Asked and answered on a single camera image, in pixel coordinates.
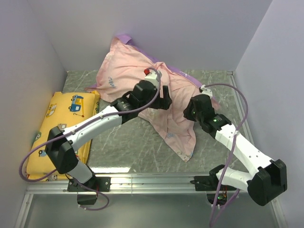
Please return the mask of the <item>aluminium frame rail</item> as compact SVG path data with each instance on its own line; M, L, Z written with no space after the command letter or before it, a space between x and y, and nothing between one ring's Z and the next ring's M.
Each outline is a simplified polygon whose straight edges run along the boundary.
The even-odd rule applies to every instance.
M215 84L215 92L220 99L222 111L224 111L229 119L233 120L236 124L236 132L242 134L248 141L253 144L250 129L247 125L247 113L248 106L245 97L236 88L235 81L232 72L227 72L224 76L224 82L220 83L217 79L212 78L211 81ZM197 145L201 145L202 142L206 143L206 147L202 149L202 155L196 156L196 160L206 160L210 158L216 163L216 167L224 165L224 168L231 168L237 171L247 172L246 167L238 160L238 158L226 148L224 145L215 140L211 142L211 138L207 135L201 134L197 140ZM204 172L199 173L121 173L109 171L106 173L97 172L97 177L110 177L111 185L110 191L105 194L129 194L129 195L172 195L172 194L205 194L206 191L195 191L194 184L190 181L194 179L194 176L209 176L209 171L212 170L210 165L205 166ZM235 224L234 219L227 219L227 212L237 205L238 197L240 194L244 194L249 198L251 203L255 203L249 193L244 190L236 189L228 191L228 201L224 206L219 207L217 205L217 197L219 189L223 180L223 176L220 177L215 193L213 204L211 205L208 200L208 204L211 205L210 221L209 225L212 228L225 227L228 223ZM267 204L271 204L277 220L277 225L280 228L285 227L283 214L279 210L279 206L276 203L277 197ZM253 221L264 221L265 216L258 217L257 212L261 210L263 206L257 204L257 209L250 208L248 215Z

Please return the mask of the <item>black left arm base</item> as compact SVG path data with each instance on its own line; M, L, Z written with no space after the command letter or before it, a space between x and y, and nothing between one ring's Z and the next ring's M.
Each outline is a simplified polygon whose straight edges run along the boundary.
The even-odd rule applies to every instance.
M102 210L105 209L110 200L105 192L110 191L111 178L110 177L95 177L93 176L86 183L80 183L76 179L70 179L67 187L68 192L77 193L77 203L79 207L86 210ZM93 206L97 203L98 196L103 196L106 203L101 208L89 208L88 206Z

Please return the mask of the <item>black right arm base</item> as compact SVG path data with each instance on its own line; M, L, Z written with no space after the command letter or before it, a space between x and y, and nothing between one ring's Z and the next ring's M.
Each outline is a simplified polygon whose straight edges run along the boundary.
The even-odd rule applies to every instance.
M211 191L217 190L218 180L211 175L209 176L194 176L194 179L190 181L194 184L195 191L206 191L207 200L212 205L215 197L215 193L210 193ZM217 205L219 207L224 206L228 201L228 191L236 190L236 188L221 184L219 189L219 194L217 197Z

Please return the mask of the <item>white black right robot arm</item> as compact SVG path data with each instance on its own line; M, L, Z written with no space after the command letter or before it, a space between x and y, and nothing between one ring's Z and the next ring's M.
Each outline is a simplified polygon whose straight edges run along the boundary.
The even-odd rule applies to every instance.
M227 186L229 190L247 191L251 199L264 206L287 190L286 164L273 160L259 151L224 115L215 113L208 95L190 99L184 117L198 122L202 130L224 145L246 167L247 172L224 168L219 165L209 171L208 177L196 176L192 181L196 190L213 191Z

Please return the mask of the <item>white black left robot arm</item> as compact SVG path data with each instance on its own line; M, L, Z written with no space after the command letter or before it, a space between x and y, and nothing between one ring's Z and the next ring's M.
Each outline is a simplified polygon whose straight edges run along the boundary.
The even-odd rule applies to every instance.
M64 130L52 128L49 131L49 144L46 145L45 152L58 173L71 176L85 191L95 190L96 176L76 156L76 151L102 132L136 118L139 112L146 108L169 109L172 100L168 86L164 85L162 92L163 95L160 95L151 82L141 80L132 91L115 99L104 110L89 119Z

